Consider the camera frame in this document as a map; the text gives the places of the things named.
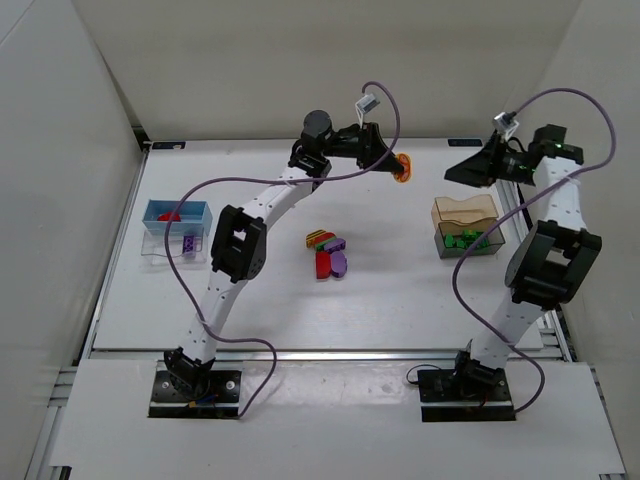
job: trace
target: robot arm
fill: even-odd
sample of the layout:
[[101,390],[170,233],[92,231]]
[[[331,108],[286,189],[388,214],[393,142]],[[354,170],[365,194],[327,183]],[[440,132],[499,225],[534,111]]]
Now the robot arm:
[[[280,177],[287,180],[295,180],[307,178],[307,173],[297,167],[287,167]],[[228,206],[222,211],[220,221],[218,223],[218,230],[216,231],[216,237],[213,241],[214,248],[212,249],[214,263],[217,263],[217,265],[211,272],[207,292],[200,304],[200,308],[202,309],[202,313],[207,321],[207,325],[213,333],[220,335],[233,303],[248,283],[250,279],[249,277],[253,278],[257,275],[257,271],[262,269],[266,258],[266,250],[264,250],[263,253],[259,253],[253,259],[254,265],[250,267],[249,272],[246,275],[247,278],[239,278],[234,282],[234,277],[219,269],[225,261],[225,252],[222,245],[223,243],[233,244],[235,243],[234,240],[236,238],[238,240],[242,240],[241,236],[243,235],[245,240],[251,240],[249,238],[251,233],[241,231],[242,233],[239,236],[240,232],[229,231],[227,228],[224,228],[224,226],[229,225],[232,222],[232,219],[238,218],[239,215],[242,215],[242,218],[245,219],[261,219],[261,222],[254,221],[253,224],[249,224],[249,228],[253,229],[256,232],[257,238],[259,238],[263,231],[266,235],[282,215],[284,215],[297,202],[310,195],[312,190],[312,183],[272,185],[253,200],[243,205],[240,209]],[[233,235],[234,238],[225,239],[224,235],[228,233]],[[187,357],[199,359],[203,364],[210,362],[216,356],[217,342],[204,330],[197,315],[194,316],[191,321],[187,338],[182,345],[184,354]]]
[[[512,152],[495,132],[480,152],[447,170],[445,178],[472,186],[503,179],[544,190],[582,164],[582,149],[564,144],[565,133],[563,127],[547,125],[535,132],[527,152]],[[510,400],[504,373],[510,346],[545,312],[573,298],[600,252],[601,238],[589,233],[582,219],[577,181],[548,195],[539,218],[509,262],[507,291],[490,320],[508,344],[483,329],[458,353],[452,372],[423,374],[421,394],[433,400],[431,405],[446,399],[466,408],[454,413],[456,420],[514,418],[512,405],[500,405]],[[488,406],[469,409],[469,399]],[[437,418],[451,414],[444,410]]]
[[[325,178],[331,170],[326,158],[329,155],[355,158],[358,167],[365,169],[386,150],[377,124],[354,124],[334,132],[329,115],[313,111],[306,116],[300,140],[295,142],[288,166],[278,179],[293,183],[271,185],[242,207],[228,205],[222,210],[211,247],[211,276],[200,302],[206,328],[195,315],[181,346],[164,352],[176,390],[190,398],[199,398],[207,391],[217,350],[217,341],[207,330],[220,335],[238,295],[262,270],[271,227],[322,184],[296,184],[295,180]],[[375,170],[397,175],[404,172],[405,166],[390,154]]]
[[[543,157],[533,173],[538,189],[557,183],[580,166],[572,159]],[[491,323],[516,345],[546,311],[570,301],[602,246],[582,219],[577,182],[567,182],[540,205],[536,222],[507,267],[505,294]],[[471,342],[470,358],[503,369],[511,349],[484,329]]]

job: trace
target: purple toy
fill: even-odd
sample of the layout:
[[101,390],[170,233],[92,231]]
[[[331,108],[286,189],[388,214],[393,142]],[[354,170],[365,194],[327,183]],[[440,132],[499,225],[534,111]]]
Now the purple toy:
[[328,253],[338,252],[347,248],[347,242],[344,238],[336,238],[324,246],[324,251]]
[[342,278],[345,273],[347,273],[347,257],[340,251],[333,252],[331,254],[331,275]]
[[196,237],[195,235],[185,235],[182,237],[182,254],[183,255],[194,255],[196,245]]

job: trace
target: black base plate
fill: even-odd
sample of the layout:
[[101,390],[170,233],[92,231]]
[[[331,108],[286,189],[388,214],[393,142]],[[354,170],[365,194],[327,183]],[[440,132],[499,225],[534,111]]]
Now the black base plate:
[[228,419],[238,416],[240,400],[239,370],[211,370],[209,390],[195,405],[176,391],[169,372],[156,372],[153,382],[148,417],[151,418],[210,418]]
[[487,422],[516,419],[507,379],[488,394],[462,392],[452,382],[454,370],[419,370],[423,422]]

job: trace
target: colorful toy pile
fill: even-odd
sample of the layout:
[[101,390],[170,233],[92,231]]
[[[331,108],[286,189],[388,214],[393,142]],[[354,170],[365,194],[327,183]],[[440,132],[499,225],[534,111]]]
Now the colorful toy pile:
[[347,273],[347,257],[343,250],[347,242],[335,233],[316,230],[307,235],[307,248],[316,251],[316,278],[324,280],[333,275],[342,278]]

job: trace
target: transparent plastic box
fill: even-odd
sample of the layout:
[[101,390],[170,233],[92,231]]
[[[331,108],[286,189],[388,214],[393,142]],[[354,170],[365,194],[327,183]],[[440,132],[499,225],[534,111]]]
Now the transparent plastic box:
[[[166,220],[158,220],[162,215],[173,212],[177,200],[149,200],[142,217],[146,230],[142,239],[140,255],[151,265],[167,265],[164,247]],[[176,265],[204,263],[209,258],[208,236],[213,217],[207,202],[185,202],[180,211],[180,221],[171,224],[169,251]]]
[[[431,219],[436,231],[434,240],[440,258],[461,257],[467,247],[498,219],[498,209],[491,195],[476,195],[466,200],[436,197],[431,208]],[[471,255],[493,255],[505,239],[500,229]]]
[[[185,237],[192,238],[193,242],[191,249],[186,252],[183,251]],[[209,250],[208,236],[204,231],[204,227],[192,227],[186,235],[182,232],[171,231],[169,234],[169,251],[176,265],[205,263],[209,258]],[[145,230],[140,255],[145,257],[150,265],[166,266],[168,262],[167,252],[164,248],[164,233]]]

